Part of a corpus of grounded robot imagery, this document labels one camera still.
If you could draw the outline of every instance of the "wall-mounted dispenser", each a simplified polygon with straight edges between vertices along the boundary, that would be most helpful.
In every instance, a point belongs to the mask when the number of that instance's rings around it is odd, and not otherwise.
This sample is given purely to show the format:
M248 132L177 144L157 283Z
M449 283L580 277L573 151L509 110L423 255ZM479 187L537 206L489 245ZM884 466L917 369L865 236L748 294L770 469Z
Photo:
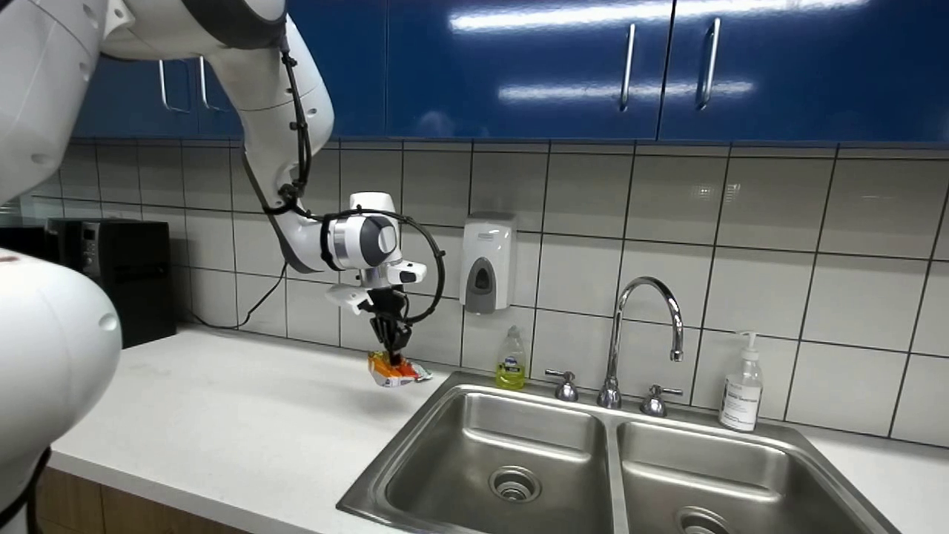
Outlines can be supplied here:
M506 309L509 277L512 220L469 220L463 236L463 304L479 315Z

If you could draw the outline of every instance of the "faucet handle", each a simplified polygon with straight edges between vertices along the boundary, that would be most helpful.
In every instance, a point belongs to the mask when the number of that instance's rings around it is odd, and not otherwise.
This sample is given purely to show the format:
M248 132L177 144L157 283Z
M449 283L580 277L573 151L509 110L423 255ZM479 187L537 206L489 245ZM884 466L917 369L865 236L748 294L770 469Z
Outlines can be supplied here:
M577 399L580 396L580 392L574 387L574 374L573 369L561 369L561 374L550 374L550 369L544 369L544 375L553 375L553 380L562 380L558 387L553 387L553 396L561 396L561 399Z
M660 395L681 395L681 392L648 384L648 396L639 402L639 411L664 417L670 410L664 405Z

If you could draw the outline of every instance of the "sink drain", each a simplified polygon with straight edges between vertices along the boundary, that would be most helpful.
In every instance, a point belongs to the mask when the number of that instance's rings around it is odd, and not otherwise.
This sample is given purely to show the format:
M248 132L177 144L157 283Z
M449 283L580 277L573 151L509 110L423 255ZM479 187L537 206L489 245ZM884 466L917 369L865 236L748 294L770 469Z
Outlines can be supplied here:
M722 516L716 516L709 507L681 507L678 510L678 527L681 534L734 534Z
M506 504L524 504L538 494L538 481L524 466L500 466L491 473L489 490Z

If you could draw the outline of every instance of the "stainless steel sink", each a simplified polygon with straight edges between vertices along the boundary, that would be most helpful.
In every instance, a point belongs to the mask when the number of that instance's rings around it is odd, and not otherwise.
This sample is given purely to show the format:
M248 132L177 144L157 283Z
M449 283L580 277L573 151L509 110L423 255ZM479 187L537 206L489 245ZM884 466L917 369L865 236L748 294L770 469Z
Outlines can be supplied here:
M731 432L452 374L337 500L402 531L894 531L796 430Z

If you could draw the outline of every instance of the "black appliance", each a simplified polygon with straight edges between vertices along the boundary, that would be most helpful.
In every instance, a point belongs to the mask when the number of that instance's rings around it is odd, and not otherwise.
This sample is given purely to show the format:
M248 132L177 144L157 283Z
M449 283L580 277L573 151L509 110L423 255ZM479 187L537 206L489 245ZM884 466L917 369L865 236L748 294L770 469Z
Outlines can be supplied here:
M122 321L122 346L174 334L168 226L145 220L51 220L0 227L0 245L94 277Z

